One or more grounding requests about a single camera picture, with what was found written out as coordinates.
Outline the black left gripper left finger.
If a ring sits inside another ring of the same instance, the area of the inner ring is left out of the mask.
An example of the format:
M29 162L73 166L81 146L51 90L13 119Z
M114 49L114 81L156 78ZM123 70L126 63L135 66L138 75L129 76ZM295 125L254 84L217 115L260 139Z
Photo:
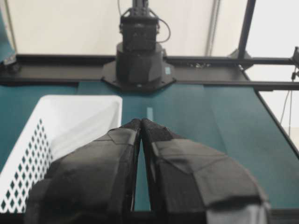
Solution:
M27 224L123 224L135 203L141 122L129 123L53 162L31 189Z

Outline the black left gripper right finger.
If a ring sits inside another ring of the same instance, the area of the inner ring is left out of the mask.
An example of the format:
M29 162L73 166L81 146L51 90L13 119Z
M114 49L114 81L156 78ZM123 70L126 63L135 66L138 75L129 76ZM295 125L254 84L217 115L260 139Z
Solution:
M268 224L269 199L227 154L141 121L151 208L170 224Z

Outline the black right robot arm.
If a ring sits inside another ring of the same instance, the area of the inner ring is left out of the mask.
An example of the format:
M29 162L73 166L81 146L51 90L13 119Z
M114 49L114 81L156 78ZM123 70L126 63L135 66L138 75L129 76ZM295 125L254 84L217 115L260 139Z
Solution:
M160 18L146 0L120 13L122 42L105 65L121 89L155 90L170 84L157 41ZM170 224L267 224L269 200L257 180L225 153L183 138L149 119L141 135L150 207Z

